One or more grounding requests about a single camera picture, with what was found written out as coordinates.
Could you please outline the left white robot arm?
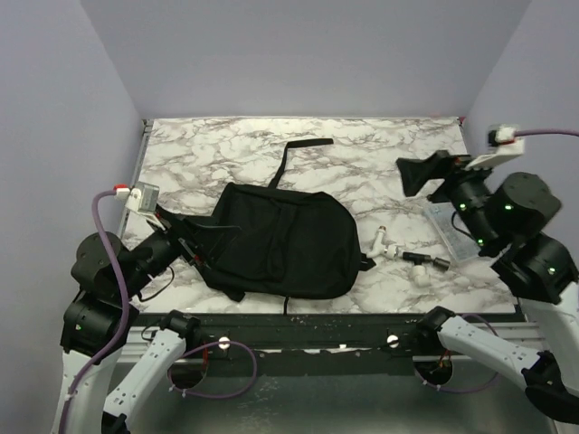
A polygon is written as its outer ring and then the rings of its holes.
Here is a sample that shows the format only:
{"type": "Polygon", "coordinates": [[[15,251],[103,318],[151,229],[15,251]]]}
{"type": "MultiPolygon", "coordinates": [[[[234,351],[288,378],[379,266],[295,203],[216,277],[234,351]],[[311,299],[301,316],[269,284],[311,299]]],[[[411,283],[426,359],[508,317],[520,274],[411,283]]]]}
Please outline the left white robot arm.
{"type": "Polygon", "coordinates": [[[238,234],[235,226],[209,226],[181,215],[158,217],[132,249],[102,226],[76,251],[71,275],[80,291],[63,316],[63,375],[54,433],[128,433],[146,399],[181,357],[216,342],[194,316],[165,314],[153,341],[128,375],[109,386],[139,311],[132,305],[151,280],[177,259],[204,265],[238,234]]]}

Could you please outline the black student backpack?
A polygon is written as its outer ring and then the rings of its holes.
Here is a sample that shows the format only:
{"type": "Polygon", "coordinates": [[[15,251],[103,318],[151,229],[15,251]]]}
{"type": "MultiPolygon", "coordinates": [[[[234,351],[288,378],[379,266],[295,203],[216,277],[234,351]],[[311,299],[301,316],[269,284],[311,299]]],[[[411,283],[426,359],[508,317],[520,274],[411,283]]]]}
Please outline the black student backpack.
{"type": "MultiPolygon", "coordinates": [[[[327,300],[349,292],[375,266],[361,249],[350,211],[328,193],[279,187],[288,159],[265,185],[229,183],[208,216],[240,227],[221,251],[202,251],[204,283],[240,302],[249,293],[327,300]]],[[[157,207],[157,217],[194,216],[157,207]]]]}

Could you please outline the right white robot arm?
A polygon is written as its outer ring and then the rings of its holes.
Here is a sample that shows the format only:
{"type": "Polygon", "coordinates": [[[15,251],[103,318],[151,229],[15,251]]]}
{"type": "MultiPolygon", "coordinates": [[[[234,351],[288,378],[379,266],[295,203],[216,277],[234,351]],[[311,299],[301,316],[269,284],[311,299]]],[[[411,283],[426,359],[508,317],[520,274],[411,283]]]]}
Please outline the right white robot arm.
{"type": "Polygon", "coordinates": [[[578,268],[544,227],[562,204],[537,175],[510,174],[491,192],[492,168],[446,150],[425,159],[399,158],[403,192],[412,197],[431,180],[441,185],[431,203],[451,203],[492,269],[536,322],[548,345],[538,352],[512,344],[435,307],[417,324],[414,338],[427,354],[458,352],[510,379],[544,415],[578,422],[578,268]]]}

